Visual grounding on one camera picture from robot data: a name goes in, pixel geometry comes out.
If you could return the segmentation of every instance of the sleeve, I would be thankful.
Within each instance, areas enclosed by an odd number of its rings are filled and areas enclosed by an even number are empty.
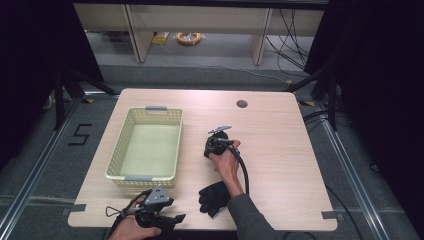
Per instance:
[[[241,194],[228,202],[228,210],[237,226],[239,240],[278,239],[277,232],[259,212],[247,194]]]

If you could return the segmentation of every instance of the metal rail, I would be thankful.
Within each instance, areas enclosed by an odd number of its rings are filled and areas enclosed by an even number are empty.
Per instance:
[[[8,239],[12,233],[13,228],[15,227],[17,221],[19,220],[22,212],[25,209],[26,204],[28,203],[32,193],[38,185],[38,182],[41,179],[41,176],[44,173],[48,163],[50,162],[51,157],[53,156],[60,139],[65,132],[69,120],[72,114],[77,109],[81,99],[76,98],[71,101],[71,104],[66,112],[66,117],[61,124],[61,126],[55,130],[52,136],[49,139],[46,147],[35,163],[34,167],[31,170],[31,173],[28,175],[25,183],[20,189],[19,193],[15,196],[12,204],[9,206],[9,209],[6,211],[5,215],[0,222],[0,239]]]
[[[317,102],[317,108],[320,111],[325,110],[321,102]],[[389,240],[390,238],[388,232],[384,227],[380,214],[377,212],[371,197],[369,196],[358,174],[356,173],[355,167],[353,166],[352,161],[350,160],[349,155],[347,154],[342,141],[339,138],[339,135],[336,131],[333,131],[333,128],[330,126],[328,121],[324,121],[324,128],[327,132],[331,144],[334,147],[334,150],[336,151],[337,157],[340,160],[342,168],[346,174],[350,186],[352,187],[359,206],[364,213],[365,219],[370,226],[374,238],[380,240]]]

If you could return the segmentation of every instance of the wooden table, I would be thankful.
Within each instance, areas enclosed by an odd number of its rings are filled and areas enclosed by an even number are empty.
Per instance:
[[[237,101],[248,106],[240,108]],[[105,177],[105,170],[129,107],[167,106],[184,111],[176,186],[166,189],[175,199],[162,215],[187,214],[176,229],[234,230],[228,212],[211,219],[199,211],[198,191],[220,181],[211,161],[203,156],[209,130],[222,125],[239,139],[239,150],[250,179],[250,195],[276,230],[332,231],[336,219],[323,219],[333,211],[309,141],[297,101],[291,93],[125,89],[122,91],[100,141],[75,204],[85,211],[71,212],[73,227],[110,227],[115,217],[105,208],[124,208],[145,189],[120,188]],[[244,186],[243,173],[239,177]]]

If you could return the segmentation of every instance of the person's hand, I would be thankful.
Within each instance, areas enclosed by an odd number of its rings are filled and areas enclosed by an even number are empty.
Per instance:
[[[142,200],[137,200],[132,207]],[[134,215],[126,216],[113,231],[109,240],[141,240],[148,237],[155,237],[161,233],[159,228],[142,228],[138,225]]]
[[[241,144],[239,140],[232,141],[233,145],[231,147],[238,148]],[[210,153],[209,159],[214,164],[214,170],[221,175],[222,181],[227,186],[231,197],[244,193],[237,177],[239,162],[230,150],[226,149],[221,155]]]

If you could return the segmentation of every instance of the plastic basket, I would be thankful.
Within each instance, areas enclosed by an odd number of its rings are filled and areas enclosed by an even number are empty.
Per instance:
[[[173,187],[182,117],[181,109],[130,108],[106,177],[124,187]]]

